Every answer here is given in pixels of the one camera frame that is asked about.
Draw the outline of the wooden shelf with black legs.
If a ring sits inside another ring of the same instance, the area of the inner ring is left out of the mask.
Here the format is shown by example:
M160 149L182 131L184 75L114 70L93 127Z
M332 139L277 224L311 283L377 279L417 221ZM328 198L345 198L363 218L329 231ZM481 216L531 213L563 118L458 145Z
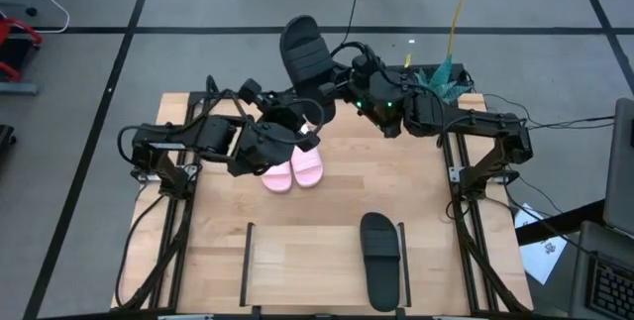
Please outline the wooden shelf with black legs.
M412 305L404 225L394 225L400 251L399 305ZM341 307L372 312L360 226L257 226L250 223L239 304L278 308Z

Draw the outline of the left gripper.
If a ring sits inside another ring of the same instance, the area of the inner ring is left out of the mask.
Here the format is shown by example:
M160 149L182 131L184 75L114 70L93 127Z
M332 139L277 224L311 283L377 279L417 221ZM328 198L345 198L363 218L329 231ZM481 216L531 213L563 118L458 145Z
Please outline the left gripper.
M299 97L291 82L264 93L249 78L231 93L231 99L241 120L240 136L228 162L228 172L234 176L262 175L289 161L295 147L308 152L320 143L320 106ZM303 132L306 122L316 127Z

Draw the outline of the grey laptop lid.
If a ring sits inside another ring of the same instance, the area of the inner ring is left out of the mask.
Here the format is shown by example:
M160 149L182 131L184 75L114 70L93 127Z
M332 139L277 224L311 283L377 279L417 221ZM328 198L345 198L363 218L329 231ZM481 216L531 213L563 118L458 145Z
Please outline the grey laptop lid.
M634 100L628 98L615 104L603 219L634 237Z

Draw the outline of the pink slide sandal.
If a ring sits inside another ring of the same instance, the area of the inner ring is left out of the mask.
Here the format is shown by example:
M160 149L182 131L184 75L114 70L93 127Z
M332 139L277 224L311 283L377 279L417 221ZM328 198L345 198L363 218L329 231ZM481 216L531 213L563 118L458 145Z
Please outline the pink slide sandal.
M298 147L294 148L290 165L295 181L300 187L310 188L316 186L324 175L324 164L317 147L303 152Z
M293 184L290 162L286 161L280 165L270 167L261 176L261 181L264 187L273 193L288 192Z

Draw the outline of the grey laptop with keyboard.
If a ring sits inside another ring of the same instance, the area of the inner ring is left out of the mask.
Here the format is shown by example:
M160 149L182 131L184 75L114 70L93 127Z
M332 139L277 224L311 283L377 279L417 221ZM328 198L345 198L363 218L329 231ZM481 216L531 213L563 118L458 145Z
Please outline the grey laptop with keyboard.
M634 240L584 222L579 244L569 316L634 320Z

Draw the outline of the white paper sheet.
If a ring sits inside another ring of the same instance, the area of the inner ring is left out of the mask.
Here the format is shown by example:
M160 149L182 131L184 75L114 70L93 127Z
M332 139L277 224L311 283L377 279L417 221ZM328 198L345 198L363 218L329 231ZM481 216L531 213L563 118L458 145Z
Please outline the white paper sheet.
M522 205L514 216L514 226L523 226L542 220L544 216L527 203ZM562 237L551 237L538 243L520 247L521 259L525 271L540 284L545 285L556 263L563 253L567 241Z

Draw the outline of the silver mounting bracket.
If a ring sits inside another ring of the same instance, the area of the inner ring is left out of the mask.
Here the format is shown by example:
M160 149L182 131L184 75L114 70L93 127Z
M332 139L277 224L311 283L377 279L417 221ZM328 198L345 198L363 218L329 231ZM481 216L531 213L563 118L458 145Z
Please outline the silver mounting bracket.
M450 166L448 168L449 180L452 183L465 183L470 177L470 166Z

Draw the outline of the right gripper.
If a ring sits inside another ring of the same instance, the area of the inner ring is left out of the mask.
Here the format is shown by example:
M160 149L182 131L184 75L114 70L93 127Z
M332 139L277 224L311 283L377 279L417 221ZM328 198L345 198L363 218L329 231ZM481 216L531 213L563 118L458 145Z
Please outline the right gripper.
M353 58L352 67L335 63L333 82L319 86L319 98L321 102L352 101L359 114L372 121L385 138L396 138L401 134L407 84L413 82L408 72L404 66L371 62L360 54Z

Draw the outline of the black slide sandal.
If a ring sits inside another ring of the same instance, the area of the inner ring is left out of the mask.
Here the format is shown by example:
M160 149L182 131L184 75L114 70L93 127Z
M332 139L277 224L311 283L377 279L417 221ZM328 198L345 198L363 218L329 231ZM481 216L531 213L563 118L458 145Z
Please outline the black slide sandal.
M328 124L336 114L336 63L312 16L291 19L281 32L279 51L292 88L302 102L305 118L314 126Z
M400 251L394 225L384 215L369 212L362 217L360 240L370 306L390 312L400 300Z

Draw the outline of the snake plant in white pot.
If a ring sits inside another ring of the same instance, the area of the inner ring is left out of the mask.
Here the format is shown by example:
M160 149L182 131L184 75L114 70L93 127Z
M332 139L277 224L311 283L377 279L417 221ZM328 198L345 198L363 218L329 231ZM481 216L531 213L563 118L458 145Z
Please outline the snake plant in white pot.
M451 76L453 56L449 54L438 66L431 77L428 77L422 68L414 70L417 82L435 92L445 103L453 104L465 93L473 91L473 84L468 81L460 81Z

